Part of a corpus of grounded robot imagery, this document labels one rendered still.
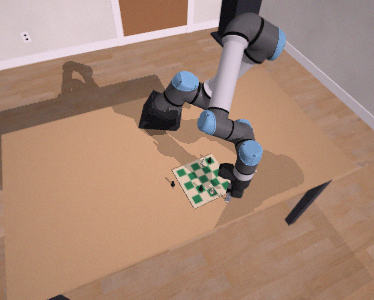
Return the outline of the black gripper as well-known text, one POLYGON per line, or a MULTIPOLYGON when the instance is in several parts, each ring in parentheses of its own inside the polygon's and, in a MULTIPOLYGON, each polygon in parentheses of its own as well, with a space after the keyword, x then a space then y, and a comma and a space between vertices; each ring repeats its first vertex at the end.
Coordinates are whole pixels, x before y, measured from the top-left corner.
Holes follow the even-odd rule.
POLYGON ((232 197, 242 198, 244 189, 246 189, 249 186, 253 174, 243 175, 239 173, 236 170, 235 165, 231 163, 220 164, 218 176, 220 176, 223 179, 230 180, 230 183, 228 183, 228 187, 226 190, 227 195, 225 201, 230 201, 232 197))

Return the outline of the green and white chessboard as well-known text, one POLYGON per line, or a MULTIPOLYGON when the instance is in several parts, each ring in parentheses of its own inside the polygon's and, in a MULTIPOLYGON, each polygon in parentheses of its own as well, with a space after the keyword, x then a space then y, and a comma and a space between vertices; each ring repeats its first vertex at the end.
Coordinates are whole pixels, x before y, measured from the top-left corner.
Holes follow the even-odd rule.
POLYGON ((200 158, 172 170, 194 209, 227 194, 226 190, 230 183, 230 180, 218 176, 219 163, 212 154, 203 158, 205 165, 200 164, 202 162, 200 158), (211 163, 207 162, 209 157, 211 163), (199 191, 201 185, 203 191, 199 191), (214 194, 210 194, 212 187, 214 187, 214 194))

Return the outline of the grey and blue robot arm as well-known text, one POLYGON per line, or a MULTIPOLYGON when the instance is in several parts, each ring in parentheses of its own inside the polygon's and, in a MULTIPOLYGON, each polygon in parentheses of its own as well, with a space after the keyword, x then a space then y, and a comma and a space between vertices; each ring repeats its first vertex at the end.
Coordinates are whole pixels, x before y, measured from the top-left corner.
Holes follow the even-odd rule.
POLYGON ((173 120, 180 115, 185 102, 202 108, 204 111, 198 118, 198 129, 234 143, 236 170, 243 175, 253 174, 263 149, 255 141, 248 120, 238 119, 235 122, 228 119, 235 86, 254 64, 278 58, 285 42, 285 33, 258 14, 247 12, 238 15, 224 31, 217 74, 200 83, 191 72, 178 72, 166 90, 155 98, 153 105, 156 112, 173 120))

